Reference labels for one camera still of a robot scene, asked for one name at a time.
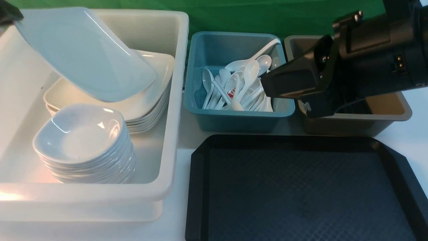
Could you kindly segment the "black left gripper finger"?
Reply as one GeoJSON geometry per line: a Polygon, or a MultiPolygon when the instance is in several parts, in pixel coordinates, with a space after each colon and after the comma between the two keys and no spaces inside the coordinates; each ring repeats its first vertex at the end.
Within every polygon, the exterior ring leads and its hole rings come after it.
{"type": "Polygon", "coordinates": [[[23,14],[16,6],[8,3],[6,0],[0,1],[0,26],[13,25],[15,22],[23,19],[23,14]]]}

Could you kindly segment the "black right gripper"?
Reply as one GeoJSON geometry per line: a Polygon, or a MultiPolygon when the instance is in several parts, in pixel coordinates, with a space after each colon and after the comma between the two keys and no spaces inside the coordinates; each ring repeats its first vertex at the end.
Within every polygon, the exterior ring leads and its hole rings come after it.
{"type": "Polygon", "coordinates": [[[267,96],[299,100],[309,118],[371,114],[367,101],[355,99],[339,69],[334,39],[324,35],[303,54],[261,75],[267,96]]]}

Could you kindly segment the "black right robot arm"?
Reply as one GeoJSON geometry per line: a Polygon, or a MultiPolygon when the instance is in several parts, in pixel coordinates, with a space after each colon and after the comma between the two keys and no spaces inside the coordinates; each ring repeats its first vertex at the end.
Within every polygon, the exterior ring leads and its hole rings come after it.
{"type": "Polygon", "coordinates": [[[261,76],[267,96],[308,104],[310,118],[332,116],[367,97],[427,87],[427,6],[384,0],[385,13],[356,11],[333,23],[301,56],[261,76]]]}

